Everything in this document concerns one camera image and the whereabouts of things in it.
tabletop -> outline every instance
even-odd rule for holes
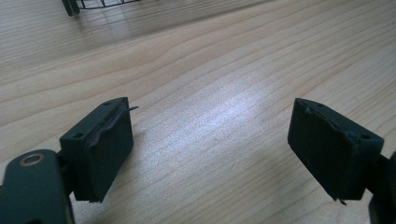
[[[396,1],[251,2],[149,31],[108,16],[133,5],[69,18],[56,3],[43,25],[32,15],[45,7],[13,17],[2,3],[0,179],[13,158],[59,151],[91,110],[127,96],[139,106],[133,152],[102,203],[70,196],[77,223],[370,223],[371,193],[333,201],[287,134],[305,98],[383,137],[391,155]]]

